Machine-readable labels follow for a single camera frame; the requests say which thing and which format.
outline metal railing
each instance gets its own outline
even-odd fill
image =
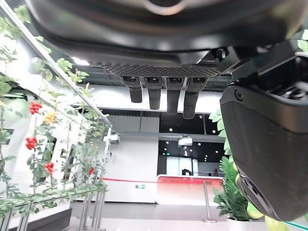
[[[28,44],[38,53],[38,55],[45,61],[49,67],[63,79],[73,90],[76,92],[97,114],[98,116],[108,125],[112,126],[110,121],[105,115],[92,103],[92,101],[80,91],[80,89],[73,83],[73,81],[67,76],[67,74],[58,66],[58,64],[51,58],[51,56],[44,50],[41,44],[26,28],[22,21],[17,17],[14,11],[6,3],[5,0],[0,0],[0,7],[4,14],[21,30],[21,35],[28,42]]]

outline metal pole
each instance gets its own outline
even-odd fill
[[[92,197],[93,197],[93,194],[87,196],[87,198],[85,198],[85,200],[87,200],[87,203],[86,203],[86,208],[85,208],[85,214],[84,214],[84,222],[82,224],[83,228],[86,228],[87,227],[87,219],[88,219],[88,211],[89,211],[89,206],[92,202]]]
[[[96,222],[95,222],[95,226],[94,226],[93,231],[105,231],[106,230],[106,229],[100,229],[104,203],[105,203],[105,191],[101,192],[101,194],[100,194],[98,214],[97,214],[97,217],[96,217]]]
[[[100,208],[100,202],[101,202],[101,194],[102,192],[98,192],[95,198],[95,205],[94,205],[94,211],[93,211],[93,219],[92,219],[92,225],[91,228],[94,229],[95,224],[96,224],[96,220],[98,218],[98,211]]]
[[[13,210],[14,210],[14,206],[12,207],[11,211],[7,212],[4,215],[4,217],[0,218],[0,231],[9,230],[9,225],[10,225]]]
[[[20,222],[19,222],[19,226],[17,228],[17,231],[26,231],[27,230],[28,219],[29,219],[30,210],[31,210],[32,205],[33,205],[33,201],[30,201],[28,208],[27,208],[27,214],[20,218]]]
[[[106,159],[107,159],[108,148],[109,148],[109,143],[110,143],[110,136],[111,136],[111,128],[108,129],[108,133],[107,133],[107,140],[106,140],[106,144],[105,144],[104,157],[103,157],[104,163],[103,163],[101,178],[103,177],[103,173],[104,173],[104,169],[105,169],[105,165],[106,165]]]
[[[35,39],[31,32],[26,28],[26,26],[19,20],[14,11],[5,2],[5,0],[0,0],[0,6],[4,11],[5,15],[17,26],[22,32],[22,36],[31,45],[31,47],[39,54],[39,56],[48,63],[50,68],[63,79],[98,115],[103,121],[112,126],[110,121],[101,113],[101,111],[92,103],[92,101],[84,96],[78,87],[73,83],[73,81],[67,76],[67,74],[57,65],[57,63],[51,58],[51,56],[44,50],[41,44]]]
[[[80,218],[80,224],[79,224],[78,231],[81,231],[82,228],[87,224],[86,207],[87,207],[88,198],[89,196],[85,196],[85,200],[82,203],[82,211],[81,211],[81,218]]]
[[[205,196],[206,213],[207,213],[207,220],[203,220],[203,221],[206,222],[206,223],[216,223],[217,221],[212,219],[212,217],[211,217],[211,209],[210,209],[210,204],[209,204],[209,201],[208,201],[206,180],[203,181],[203,187],[204,187],[204,196]]]

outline ceiling light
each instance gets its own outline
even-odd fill
[[[74,62],[78,65],[82,65],[82,66],[89,66],[90,64],[88,63],[88,61],[86,60],[81,60],[77,57],[72,57],[72,59],[74,60]]]

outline stanchion post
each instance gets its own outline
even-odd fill
[[[88,199],[89,199],[89,196],[86,195],[85,196],[85,200],[83,201],[83,204],[82,204],[82,211],[81,211],[81,218],[80,218],[80,224],[79,224],[79,228],[78,228],[78,231],[82,231],[83,228],[87,225],[87,204],[88,204]]]
[[[100,226],[101,226],[101,220],[102,220],[102,212],[103,212],[103,206],[104,206],[104,203],[105,203],[105,190],[102,191],[100,193],[100,202],[99,202],[99,206],[98,206],[98,213],[97,213],[97,217],[96,217],[96,222],[94,224],[94,227],[93,227],[93,231],[105,231],[106,229],[101,229]]]
[[[217,221],[212,219],[212,217],[211,217],[211,209],[210,209],[210,204],[209,204],[209,200],[208,200],[206,180],[203,181],[203,187],[204,187],[206,214],[207,214],[207,219],[203,220],[203,222],[206,222],[206,223],[216,223]]]
[[[13,210],[14,210],[14,206],[9,212],[7,212],[3,217],[0,218],[0,231],[9,230],[9,225],[10,225]]]

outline red barrier tape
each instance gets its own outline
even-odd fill
[[[167,184],[203,184],[203,181],[206,180],[207,184],[212,184],[211,179],[201,180],[201,179],[198,179],[198,178],[161,179],[159,182],[157,182],[157,181],[120,180],[120,179],[111,179],[111,178],[103,178],[103,180],[121,181],[121,182],[134,182],[134,183],[167,183]]]

